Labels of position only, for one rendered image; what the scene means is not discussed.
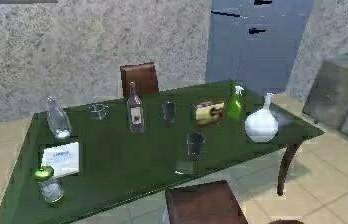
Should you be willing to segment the dark drinking glass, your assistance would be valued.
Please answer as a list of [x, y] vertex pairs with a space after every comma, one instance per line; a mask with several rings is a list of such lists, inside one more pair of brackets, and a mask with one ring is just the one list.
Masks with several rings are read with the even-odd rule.
[[166, 122], [173, 123], [175, 120], [176, 105], [174, 102], [165, 102], [162, 105], [163, 117]]

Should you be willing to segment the yellow brown box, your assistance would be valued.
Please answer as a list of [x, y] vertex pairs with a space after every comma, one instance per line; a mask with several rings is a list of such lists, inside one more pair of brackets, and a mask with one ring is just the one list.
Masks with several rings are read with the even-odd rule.
[[222, 100], [199, 102], [191, 106], [191, 119], [198, 127], [216, 124], [222, 120], [224, 108]]

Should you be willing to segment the dark labelled wine bottle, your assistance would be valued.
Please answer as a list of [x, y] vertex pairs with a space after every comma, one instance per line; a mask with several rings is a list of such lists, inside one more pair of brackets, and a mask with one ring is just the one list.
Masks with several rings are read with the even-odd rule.
[[132, 133], [142, 133], [144, 131], [144, 118], [142, 101], [136, 93], [136, 84], [129, 83], [130, 95], [127, 100], [128, 120]]

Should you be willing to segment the dark stemmed glass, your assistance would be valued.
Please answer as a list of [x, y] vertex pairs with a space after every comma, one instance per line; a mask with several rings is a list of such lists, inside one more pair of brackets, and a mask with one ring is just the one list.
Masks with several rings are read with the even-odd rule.
[[205, 138], [201, 133], [190, 133], [187, 135], [186, 145], [186, 158], [176, 162], [175, 173], [179, 175], [193, 175], [195, 173], [196, 163], [204, 149]]

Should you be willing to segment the brown wooden chair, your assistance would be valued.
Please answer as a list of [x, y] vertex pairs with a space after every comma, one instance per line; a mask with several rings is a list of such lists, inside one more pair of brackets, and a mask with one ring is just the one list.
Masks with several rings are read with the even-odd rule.
[[226, 180], [165, 191], [170, 224], [248, 224]]
[[159, 91], [156, 69], [153, 62], [124, 65], [120, 67], [123, 98], [130, 95], [130, 82], [136, 84], [137, 95], [156, 93]]

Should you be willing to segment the green spray bottle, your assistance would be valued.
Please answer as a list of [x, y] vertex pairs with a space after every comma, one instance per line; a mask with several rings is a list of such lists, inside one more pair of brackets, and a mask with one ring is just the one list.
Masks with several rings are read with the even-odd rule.
[[228, 116], [233, 120], [238, 120], [240, 117], [240, 113], [241, 113], [240, 100], [241, 100], [243, 91], [244, 91], [243, 87], [239, 85], [235, 86], [235, 92], [233, 93], [231, 97], [229, 108], [228, 108]]

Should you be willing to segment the green dining table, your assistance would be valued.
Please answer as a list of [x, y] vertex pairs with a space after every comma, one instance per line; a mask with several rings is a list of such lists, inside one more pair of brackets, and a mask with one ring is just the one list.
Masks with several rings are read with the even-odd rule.
[[[143, 96], [142, 133], [130, 131], [121, 99], [108, 101], [102, 120], [92, 119], [85, 105], [68, 108], [70, 139], [79, 143], [79, 172], [61, 178], [64, 196], [55, 207], [45, 202], [33, 173], [44, 149], [61, 142], [51, 133], [45, 113], [34, 114], [0, 206], [0, 224], [70, 224], [321, 135], [320, 129], [277, 105], [271, 109], [279, 117], [279, 131], [267, 143], [253, 142], [243, 120], [228, 116], [198, 127], [191, 119], [191, 106], [211, 100], [228, 102], [233, 86], [231, 81], [220, 81]], [[164, 120], [165, 102], [176, 105], [173, 123]], [[196, 171], [176, 174], [176, 162], [186, 158], [186, 138], [193, 132], [205, 138]]]

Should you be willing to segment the clear glass bowl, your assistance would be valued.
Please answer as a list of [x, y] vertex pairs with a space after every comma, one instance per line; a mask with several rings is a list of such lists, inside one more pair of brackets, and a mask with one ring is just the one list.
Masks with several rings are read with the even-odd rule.
[[89, 106], [90, 117], [96, 120], [102, 120], [107, 114], [108, 107], [102, 103], [95, 103]]

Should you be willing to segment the white round vase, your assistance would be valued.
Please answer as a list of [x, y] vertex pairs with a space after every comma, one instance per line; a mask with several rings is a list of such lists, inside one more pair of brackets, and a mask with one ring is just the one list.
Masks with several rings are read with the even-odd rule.
[[245, 120], [246, 134], [256, 143], [268, 142], [278, 132], [278, 122], [270, 112], [272, 96], [272, 93], [267, 93], [262, 108], [250, 114]]

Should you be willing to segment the blue grey fridge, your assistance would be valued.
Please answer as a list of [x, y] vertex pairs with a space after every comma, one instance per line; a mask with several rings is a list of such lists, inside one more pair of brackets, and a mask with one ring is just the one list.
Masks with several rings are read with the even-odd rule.
[[[286, 89], [313, 0], [212, 0], [211, 11], [241, 17], [210, 15], [208, 82], [232, 79], [260, 95]], [[249, 34], [250, 28], [266, 32]]]

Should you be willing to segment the clear glass bottle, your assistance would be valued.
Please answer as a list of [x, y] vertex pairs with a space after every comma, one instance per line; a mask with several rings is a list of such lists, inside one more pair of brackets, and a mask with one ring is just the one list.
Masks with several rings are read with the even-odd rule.
[[53, 97], [46, 99], [48, 105], [47, 121], [51, 132], [57, 139], [65, 139], [71, 134], [71, 125], [66, 112]]

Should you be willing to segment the white blue book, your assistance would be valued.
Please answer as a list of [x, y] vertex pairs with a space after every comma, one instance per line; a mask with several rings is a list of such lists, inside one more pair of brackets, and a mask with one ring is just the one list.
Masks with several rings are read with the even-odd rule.
[[51, 166], [54, 177], [60, 178], [79, 172], [79, 143], [46, 148], [41, 160], [42, 166]]

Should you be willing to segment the green lidded glass jar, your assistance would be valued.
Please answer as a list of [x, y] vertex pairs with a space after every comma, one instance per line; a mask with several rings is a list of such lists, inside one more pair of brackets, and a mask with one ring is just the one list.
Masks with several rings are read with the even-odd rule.
[[40, 166], [36, 169], [34, 180], [47, 203], [55, 203], [63, 197], [64, 191], [58, 179], [54, 177], [54, 169], [51, 166]]

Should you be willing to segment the grey metal cabinet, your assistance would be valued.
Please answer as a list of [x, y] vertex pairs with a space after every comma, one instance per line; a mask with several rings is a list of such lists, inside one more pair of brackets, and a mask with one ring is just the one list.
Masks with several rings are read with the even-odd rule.
[[348, 54], [322, 62], [303, 113], [348, 136]]

